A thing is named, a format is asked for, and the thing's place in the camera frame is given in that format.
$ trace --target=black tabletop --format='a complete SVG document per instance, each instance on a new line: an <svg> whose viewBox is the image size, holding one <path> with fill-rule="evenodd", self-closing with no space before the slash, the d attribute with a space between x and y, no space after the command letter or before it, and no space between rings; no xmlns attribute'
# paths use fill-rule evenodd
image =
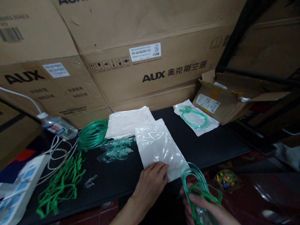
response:
<svg viewBox="0 0 300 225"><path fill-rule="evenodd" d="M196 164L200 169L252 150L248 144L221 125L197 137L181 117L174 113L172 107L154 111L152 115L156 120L160 118L164 120L185 159ZM77 198L61 202L58 215L52 213L41 220L35 211L38 207L38 195L47 187L47 182L45 182L36 187L19 225L53 223L133 193L143 165L137 146L133 146L132 150L127 160L115 160L111 163L97 161L97 156L103 153L100 149L82 152L82 157L85 158L82 168L86 169L86 173L77 186ZM84 188L84 183L94 175L98 175L94 180L95 185L91 188Z"/></svg>

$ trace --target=white power strip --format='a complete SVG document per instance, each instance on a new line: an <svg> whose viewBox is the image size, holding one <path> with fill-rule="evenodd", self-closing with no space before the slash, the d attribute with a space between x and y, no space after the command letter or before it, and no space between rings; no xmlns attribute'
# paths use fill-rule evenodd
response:
<svg viewBox="0 0 300 225"><path fill-rule="evenodd" d="M16 225L20 222L35 189L34 187L49 160L49 155L41 155L29 161L23 167L18 179L14 182L16 184L15 190L0 203L0 225Z"/></svg>

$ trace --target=barcode sticker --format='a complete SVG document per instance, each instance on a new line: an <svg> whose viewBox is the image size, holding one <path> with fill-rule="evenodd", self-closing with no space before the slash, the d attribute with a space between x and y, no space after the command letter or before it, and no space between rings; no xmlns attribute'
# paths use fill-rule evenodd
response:
<svg viewBox="0 0 300 225"><path fill-rule="evenodd" d="M43 65L43 67L48 71L48 73L53 78L60 78L60 77L67 77L70 76L68 71L65 69L65 67L59 62L59 63L52 63Z"/></svg>
<svg viewBox="0 0 300 225"><path fill-rule="evenodd" d="M203 94L198 95L196 103L198 105L202 106L203 108L207 109L211 113L215 113L215 111L217 110L217 108L220 105L220 102L218 102L210 97L207 97Z"/></svg>
<svg viewBox="0 0 300 225"><path fill-rule="evenodd" d="M130 48L129 52L132 62L162 56L160 43Z"/></svg>
<svg viewBox="0 0 300 225"><path fill-rule="evenodd" d="M21 32L17 27L0 29L0 36L4 42L14 43L24 40Z"/></svg>

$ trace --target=person's arm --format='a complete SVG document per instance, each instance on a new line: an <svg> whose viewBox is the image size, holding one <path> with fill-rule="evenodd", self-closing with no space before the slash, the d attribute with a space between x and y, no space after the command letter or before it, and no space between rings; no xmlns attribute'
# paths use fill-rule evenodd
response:
<svg viewBox="0 0 300 225"><path fill-rule="evenodd" d="M187 188L189 188L191 185L192 183L187 183ZM183 186L180 190L180 194L183 195L183 204L185 206L187 224L194 225L192 209L185 196ZM241 225L229 212L226 211L226 209L224 209L223 206L216 203L209 203L199 195L189 194L189 198L196 206L207 209L214 216L219 225Z"/></svg>
<svg viewBox="0 0 300 225"><path fill-rule="evenodd" d="M138 225L168 183L169 166L156 162L141 172L134 193L110 225Z"/></svg>

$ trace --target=green rubber band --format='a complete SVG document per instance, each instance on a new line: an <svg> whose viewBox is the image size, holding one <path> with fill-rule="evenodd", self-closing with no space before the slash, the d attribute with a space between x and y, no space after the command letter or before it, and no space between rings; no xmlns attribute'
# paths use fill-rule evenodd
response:
<svg viewBox="0 0 300 225"><path fill-rule="evenodd" d="M79 149L78 153L69 158L59 172L50 179L48 187L38 196L39 206L36 212L41 219L51 212L57 215L59 213L58 203L77 198L76 186L86 171L80 172L82 162Z"/></svg>

